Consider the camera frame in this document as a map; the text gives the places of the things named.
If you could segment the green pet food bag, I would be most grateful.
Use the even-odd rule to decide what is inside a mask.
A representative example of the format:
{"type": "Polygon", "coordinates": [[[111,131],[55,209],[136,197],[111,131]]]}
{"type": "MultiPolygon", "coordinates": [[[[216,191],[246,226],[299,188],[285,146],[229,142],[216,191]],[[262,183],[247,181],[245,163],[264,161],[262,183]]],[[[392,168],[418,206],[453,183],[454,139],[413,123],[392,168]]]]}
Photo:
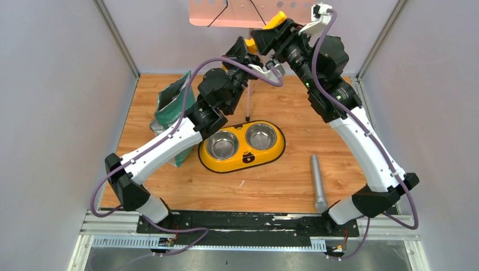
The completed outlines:
{"type": "Polygon", "coordinates": [[[182,104],[186,94],[186,109],[195,102],[193,88],[186,90],[186,84],[191,79],[191,72],[186,72],[180,79],[169,84],[159,92],[156,110],[150,123],[150,129],[159,136],[167,128],[174,125],[181,115],[182,104]]]}

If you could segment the yellow plastic scoop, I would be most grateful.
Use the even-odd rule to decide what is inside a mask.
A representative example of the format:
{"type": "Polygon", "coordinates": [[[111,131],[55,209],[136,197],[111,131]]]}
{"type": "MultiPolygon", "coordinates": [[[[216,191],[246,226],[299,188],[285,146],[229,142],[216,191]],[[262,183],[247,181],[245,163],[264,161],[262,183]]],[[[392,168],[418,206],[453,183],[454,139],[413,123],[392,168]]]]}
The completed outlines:
{"type": "MultiPolygon", "coordinates": [[[[283,23],[287,19],[286,15],[284,12],[279,11],[262,29],[271,29],[276,26],[279,26],[281,23],[283,23]]],[[[238,62],[239,64],[245,65],[248,67],[249,64],[254,64],[258,65],[260,67],[265,67],[265,65],[262,63],[261,58],[258,56],[258,51],[257,47],[255,45],[255,42],[253,38],[245,38],[245,43],[247,46],[248,51],[252,55],[251,60],[248,62],[238,62]]]]}

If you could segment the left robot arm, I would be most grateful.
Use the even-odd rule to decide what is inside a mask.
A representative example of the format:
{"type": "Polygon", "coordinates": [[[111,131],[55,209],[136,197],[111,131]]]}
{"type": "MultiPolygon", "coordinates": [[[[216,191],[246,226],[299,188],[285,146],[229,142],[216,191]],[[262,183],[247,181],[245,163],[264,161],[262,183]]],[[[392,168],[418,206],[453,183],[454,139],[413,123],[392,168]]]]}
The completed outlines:
{"type": "Polygon", "coordinates": [[[253,39],[238,37],[220,58],[203,62],[200,67],[221,62],[221,68],[209,70],[198,85],[199,95],[191,106],[182,102],[178,119],[159,136],[122,157],[110,154],[104,160],[108,182],[121,208],[137,211],[159,233],[172,229],[173,218],[167,204],[144,187],[144,182],[160,166],[182,151],[212,136],[232,115],[249,80],[265,77],[253,39]]]}

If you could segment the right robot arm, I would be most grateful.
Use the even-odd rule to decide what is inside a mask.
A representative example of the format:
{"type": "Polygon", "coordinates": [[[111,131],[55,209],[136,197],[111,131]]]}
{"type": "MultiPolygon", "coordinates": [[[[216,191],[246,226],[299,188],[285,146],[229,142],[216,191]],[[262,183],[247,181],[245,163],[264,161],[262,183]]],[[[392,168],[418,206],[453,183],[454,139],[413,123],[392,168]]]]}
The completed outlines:
{"type": "Polygon", "coordinates": [[[343,139],[358,161],[367,183],[322,213],[323,229],[332,236],[358,217],[385,213],[402,196],[411,199],[419,183],[390,156],[370,125],[354,88],[341,76],[349,61],[339,37],[322,34],[311,46],[304,26],[286,19],[279,25],[251,33],[259,54],[272,53],[287,63],[307,88],[314,111],[343,139]]]}

